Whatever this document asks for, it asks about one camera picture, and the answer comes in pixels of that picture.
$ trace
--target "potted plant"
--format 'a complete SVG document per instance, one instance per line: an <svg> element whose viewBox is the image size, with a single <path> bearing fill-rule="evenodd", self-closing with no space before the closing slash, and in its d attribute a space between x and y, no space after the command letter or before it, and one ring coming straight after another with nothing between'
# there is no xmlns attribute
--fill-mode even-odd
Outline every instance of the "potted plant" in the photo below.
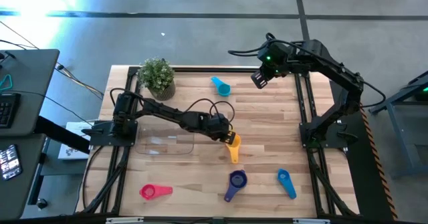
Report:
<svg viewBox="0 0 428 224"><path fill-rule="evenodd" d="M174 70L164 59L151 58L137 72L140 84L157 100L169 100L175 94Z"/></svg>

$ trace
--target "yellow measuring spoon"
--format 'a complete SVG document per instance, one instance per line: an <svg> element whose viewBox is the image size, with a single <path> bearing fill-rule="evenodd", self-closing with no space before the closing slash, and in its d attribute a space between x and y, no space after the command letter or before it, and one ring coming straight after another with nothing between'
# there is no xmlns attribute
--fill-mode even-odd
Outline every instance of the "yellow measuring spoon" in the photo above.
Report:
<svg viewBox="0 0 428 224"><path fill-rule="evenodd" d="M241 137L235 133L235 139L233 140L232 144L226 144L227 148L230 152L230 159L232 160L233 164L238 163L238 150L239 146L241 145Z"/></svg>

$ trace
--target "clear plastic container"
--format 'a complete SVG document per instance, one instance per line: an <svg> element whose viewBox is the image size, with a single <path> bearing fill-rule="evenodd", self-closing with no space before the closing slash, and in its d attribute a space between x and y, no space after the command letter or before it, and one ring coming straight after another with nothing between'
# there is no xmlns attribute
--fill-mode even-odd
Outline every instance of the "clear plastic container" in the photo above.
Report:
<svg viewBox="0 0 428 224"><path fill-rule="evenodd" d="M178 124L154 116L138 120L135 151L140 154L190 154L195 144L195 134Z"/></svg>

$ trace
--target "desk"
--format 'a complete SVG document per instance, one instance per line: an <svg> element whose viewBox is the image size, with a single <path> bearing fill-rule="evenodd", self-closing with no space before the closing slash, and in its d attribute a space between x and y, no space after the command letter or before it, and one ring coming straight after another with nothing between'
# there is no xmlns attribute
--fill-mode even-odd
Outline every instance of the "desk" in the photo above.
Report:
<svg viewBox="0 0 428 224"><path fill-rule="evenodd" d="M0 129L0 148L16 144L22 173L8 181L0 181L0 220L19 218L27 202L35 205L43 177L39 157L46 136L68 144L83 152L89 152L89 142L77 134L39 116L52 74L60 52L57 49L9 50L14 56L2 61L0 80L10 74L13 88L7 91L21 94L19 107L11 128Z"/></svg>
<svg viewBox="0 0 428 224"><path fill-rule="evenodd" d="M106 96L115 87L123 88L129 66L112 66ZM212 142L207 137L195 135L195 148L187 155L147 155L131 148L126 172L120 215L167 217L315 217L314 197L306 151L300 144L298 124L300 110L293 76L272 80L258 90L249 73L176 72L176 93L164 102L181 110L199 98L212 101L227 100L236 110L232 122L241 136L239 163L231 164L226 146ZM232 94L220 97L211 83L211 76L218 76L231 85ZM328 79L312 74L311 81L318 114L333 105ZM144 97L152 98L148 90ZM209 103L198 103L193 110L207 112ZM101 120L112 119L113 105L105 98L100 111ZM227 105L219 111L231 118ZM147 124L138 119L140 125ZM94 160L86 183L89 203L106 181L112 147L105 147ZM343 201L354 212L358 206L345 155L336 149L326 149L330 182ZM297 198L291 200L276 179L279 168L290 172ZM243 169L248 184L230 203L223 200L229 173ZM147 184L173 186L171 196L145 201L139 194ZM109 209L114 202L116 187L110 195ZM326 210L324 190L321 188L323 207ZM82 210L82 200L77 211Z"/></svg>
<svg viewBox="0 0 428 224"><path fill-rule="evenodd" d="M1 220L21 217L45 140L44 134L0 139L0 150L5 150L11 144L16 145L22 168L20 175L0 181Z"/></svg>

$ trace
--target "keyboard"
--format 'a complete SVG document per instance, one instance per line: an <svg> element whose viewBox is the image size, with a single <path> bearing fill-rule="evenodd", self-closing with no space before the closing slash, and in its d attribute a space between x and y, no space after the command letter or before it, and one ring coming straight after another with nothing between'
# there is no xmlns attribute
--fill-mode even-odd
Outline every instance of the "keyboard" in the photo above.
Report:
<svg viewBox="0 0 428 224"><path fill-rule="evenodd" d="M0 94L0 128L11 128L21 94Z"/></svg>

